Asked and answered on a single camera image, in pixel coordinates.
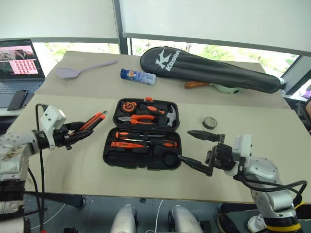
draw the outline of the black cable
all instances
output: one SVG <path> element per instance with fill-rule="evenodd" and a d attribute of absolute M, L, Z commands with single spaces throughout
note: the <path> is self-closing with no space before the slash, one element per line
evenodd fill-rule
<path fill-rule="evenodd" d="M 248 188 L 253 189 L 255 191 L 259 191 L 259 192 L 275 192 L 275 191 L 282 191 L 282 190 L 288 189 L 288 190 L 296 193 L 296 197 L 293 200 L 293 204 L 294 204 L 295 207 L 301 203 L 301 201 L 302 201 L 302 192 L 305 190 L 305 188 L 306 188 L 306 186 L 308 184 L 307 181 L 297 181 L 297 182 L 290 183 L 290 184 L 287 184 L 287 185 L 281 185 L 281 184 L 271 183 L 271 182 L 250 180 L 250 179 L 247 179 L 245 176 L 242 176 L 241 182 L 245 186 L 247 186 Z M 258 188 L 258 187 L 254 187 L 254 186 L 248 184 L 247 182 L 271 185 L 271 186 L 276 186 L 277 188 Z M 299 186 L 299 185 L 302 185 L 299 191 L 293 189 L 293 187 L 296 187 L 296 186 Z"/>
<path fill-rule="evenodd" d="M 271 182 L 263 182 L 263 181 L 256 181 L 256 180 L 250 180 L 245 178 L 247 182 L 252 182 L 252 183 L 260 183 L 260 184 L 266 184 L 266 185 L 271 185 L 271 186 L 277 186 L 277 187 L 283 187 L 283 185 L 281 184 L 277 184 L 277 183 L 271 183 Z M 305 190 L 305 188 L 307 187 L 307 181 L 305 181 L 306 183 L 304 183 L 301 188 L 299 189 L 299 191 L 297 191 L 296 189 L 293 188 L 288 188 L 288 190 L 296 193 L 296 197 L 293 200 L 293 204 L 296 207 L 297 205 L 299 205 L 302 201 L 302 192 Z"/>
<path fill-rule="evenodd" d="M 43 104 L 36 104 L 35 106 L 35 120 L 36 120 L 36 126 L 37 131 L 40 131 L 39 126 L 39 116 L 38 116 L 38 107 L 43 106 Z M 45 190 L 44 190 L 44 166 L 43 166 L 43 155 L 42 150 L 39 151 L 40 155 L 40 167 L 41 167 L 41 214 L 39 215 L 40 218 L 40 231 L 43 230 L 43 223 L 44 223 L 44 201 L 45 201 Z"/>
<path fill-rule="evenodd" d="M 303 186 L 306 186 L 308 184 L 307 181 L 297 181 L 297 182 L 294 182 L 294 183 L 290 183 L 290 184 L 286 184 L 286 185 L 281 185 L 281 184 L 276 184 L 276 183 L 270 183 L 270 182 L 265 182 L 265 184 L 267 185 L 271 185 L 271 186 L 277 186 L 275 188 L 258 188 L 258 187 L 255 187 L 255 186 L 252 186 L 250 184 L 248 184 L 247 182 L 251 182 L 251 183 L 264 183 L 262 181 L 256 181 L 256 180 L 249 180 L 247 179 L 245 176 L 241 176 L 241 182 L 253 189 L 253 190 L 256 190 L 256 191 L 259 191 L 259 192 L 276 192 L 276 191 L 283 191 L 283 190 L 286 190 L 286 189 L 290 189 L 290 188 L 294 188 L 296 186 L 299 186 L 299 185 L 303 185 Z"/>
<path fill-rule="evenodd" d="M 31 179 L 34 182 L 34 186 L 35 186 L 35 199 L 36 199 L 36 202 L 37 202 L 39 218 L 41 218 L 41 206 L 40 206 L 40 199 L 39 199 L 39 192 L 38 192 L 37 181 L 35 180 L 35 176 L 31 172 L 30 168 L 28 168 L 28 172 L 29 172 L 29 175 L 31 176 Z"/>

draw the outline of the orange pliers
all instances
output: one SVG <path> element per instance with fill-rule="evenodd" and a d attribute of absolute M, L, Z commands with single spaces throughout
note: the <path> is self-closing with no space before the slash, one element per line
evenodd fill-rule
<path fill-rule="evenodd" d="M 121 121 L 129 121 L 132 125 L 136 124 L 153 124 L 153 122 L 143 122 L 139 121 L 142 119 L 147 119 L 147 120 L 154 120 L 155 117 L 152 115 L 131 115 L 131 116 L 121 116 L 118 118 L 118 120 Z"/>

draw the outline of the smartphone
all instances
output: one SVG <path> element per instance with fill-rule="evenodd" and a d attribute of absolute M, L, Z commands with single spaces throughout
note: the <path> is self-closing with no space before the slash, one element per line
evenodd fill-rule
<path fill-rule="evenodd" d="M 25 100 L 27 92 L 28 92 L 27 90 L 21 90 L 21 91 L 15 92 L 15 94 L 14 94 L 14 96 L 10 102 L 10 105 L 8 107 L 8 111 L 20 109 L 24 100 Z"/>

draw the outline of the gray robot arm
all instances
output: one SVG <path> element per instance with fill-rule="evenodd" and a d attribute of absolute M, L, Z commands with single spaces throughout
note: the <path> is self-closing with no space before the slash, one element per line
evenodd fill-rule
<path fill-rule="evenodd" d="M 207 166 L 191 158 L 180 156 L 183 162 L 208 176 L 212 176 L 214 167 L 222 169 L 227 175 L 249 187 L 269 232 L 302 232 L 292 196 L 283 186 L 277 167 L 267 158 L 252 156 L 251 135 L 237 136 L 234 146 L 230 147 L 224 144 L 224 134 L 216 135 L 204 131 L 188 131 L 188 133 L 196 138 L 218 142 L 218 144 L 207 153 Z M 295 190 L 299 194 L 295 202 L 301 201 L 299 197 L 307 182 L 300 181 L 295 186 L 301 184 L 303 187 L 300 192 Z"/>

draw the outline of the tool case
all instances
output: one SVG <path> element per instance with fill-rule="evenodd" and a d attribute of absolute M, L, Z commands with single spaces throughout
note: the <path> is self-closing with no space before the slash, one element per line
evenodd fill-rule
<path fill-rule="evenodd" d="M 108 133 L 103 154 L 108 165 L 148 170 L 173 170 L 180 166 L 181 140 L 175 132 L 179 126 L 175 103 L 152 98 L 121 99 L 113 122 L 116 127 Z"/>

